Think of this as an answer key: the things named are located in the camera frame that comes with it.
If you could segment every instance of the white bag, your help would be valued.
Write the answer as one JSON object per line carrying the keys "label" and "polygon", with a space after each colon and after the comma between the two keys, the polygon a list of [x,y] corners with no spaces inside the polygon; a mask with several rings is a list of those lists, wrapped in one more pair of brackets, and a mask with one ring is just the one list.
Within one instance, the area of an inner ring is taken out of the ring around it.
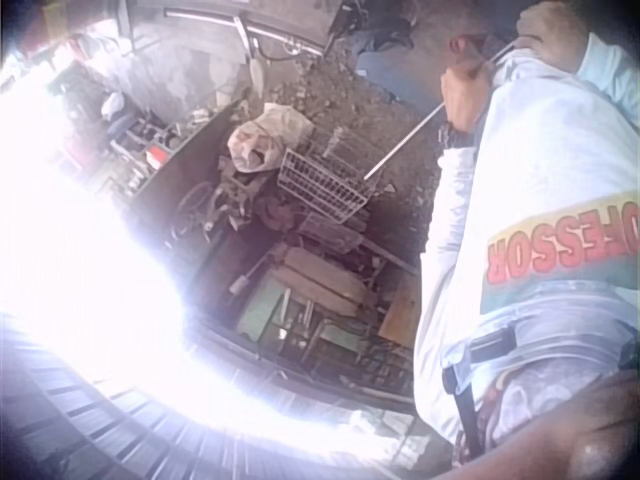
{"label": "white bag", "polygon": [[240,125],[227,145],[238,171],[275,170],[287,148],[296,148],[313,131],[313,123],[293,107],[266,103],[264,113]]}

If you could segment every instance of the metal basket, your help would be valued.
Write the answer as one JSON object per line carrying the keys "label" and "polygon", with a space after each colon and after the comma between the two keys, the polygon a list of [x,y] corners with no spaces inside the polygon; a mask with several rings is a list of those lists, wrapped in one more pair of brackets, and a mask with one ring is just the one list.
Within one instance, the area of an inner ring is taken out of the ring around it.
{"label": "metal basket", "polygon": [[378,157],[376,149],[342,128],[331,134],[316,129],[297,151],[286,151],[278,186],[344,223],[373,195],[379,176],[363,178]]}

